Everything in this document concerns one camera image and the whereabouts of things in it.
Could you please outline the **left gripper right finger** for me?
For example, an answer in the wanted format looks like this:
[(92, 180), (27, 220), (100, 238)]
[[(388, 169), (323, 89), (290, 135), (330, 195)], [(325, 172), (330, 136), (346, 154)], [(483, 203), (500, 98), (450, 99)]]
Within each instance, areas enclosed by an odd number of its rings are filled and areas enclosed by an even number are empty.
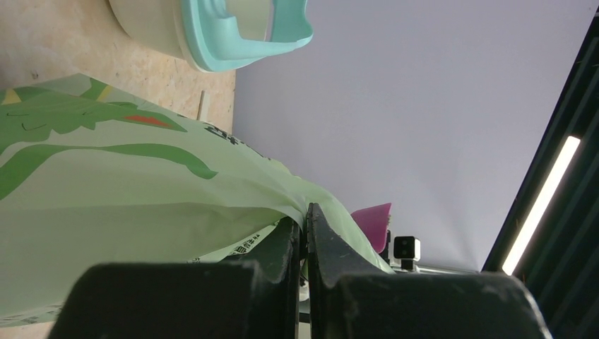
[(498, 273), (385, 273), (307, 213), (313, 338), (549, 338), (523, 283)]

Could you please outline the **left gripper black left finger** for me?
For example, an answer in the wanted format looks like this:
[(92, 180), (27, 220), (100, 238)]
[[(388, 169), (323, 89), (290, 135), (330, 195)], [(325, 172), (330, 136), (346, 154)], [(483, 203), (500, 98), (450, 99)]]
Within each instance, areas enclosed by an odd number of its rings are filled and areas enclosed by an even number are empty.
[(51, 338), (296, 338), (300, 226), (217, 263), (107, 263), (73, 286)]

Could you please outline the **purple plastic scoop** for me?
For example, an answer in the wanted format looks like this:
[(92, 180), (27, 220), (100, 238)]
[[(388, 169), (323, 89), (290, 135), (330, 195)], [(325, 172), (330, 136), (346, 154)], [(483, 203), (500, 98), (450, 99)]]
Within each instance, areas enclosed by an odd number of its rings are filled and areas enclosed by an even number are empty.
[(391, 207), (392, 203), (384, 203), (350, 214), (378, 254), (382, 253), (389, 243)]

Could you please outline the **green litter bag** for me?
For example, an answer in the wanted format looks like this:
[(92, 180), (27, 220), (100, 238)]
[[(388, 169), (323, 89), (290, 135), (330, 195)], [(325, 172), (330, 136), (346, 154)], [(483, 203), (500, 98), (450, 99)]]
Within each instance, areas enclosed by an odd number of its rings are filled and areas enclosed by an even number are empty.
[(1, 325), (55, 320), (104, 262), (220, 261), (310, 203), (383, 272), (324, 188), (218, 127), (83, 74), (1, 91)]

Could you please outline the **white bag clip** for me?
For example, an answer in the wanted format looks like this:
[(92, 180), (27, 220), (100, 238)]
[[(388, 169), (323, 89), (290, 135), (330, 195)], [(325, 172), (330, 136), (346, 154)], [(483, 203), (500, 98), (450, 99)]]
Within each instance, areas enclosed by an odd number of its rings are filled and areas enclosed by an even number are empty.
[(198, 104), (198, 111), (196, 115), (196, 119), (202, 122), (208, 122), (208, 115), (210, 109), (210, 94), (203, 90), (201, 92), (200, 101)]

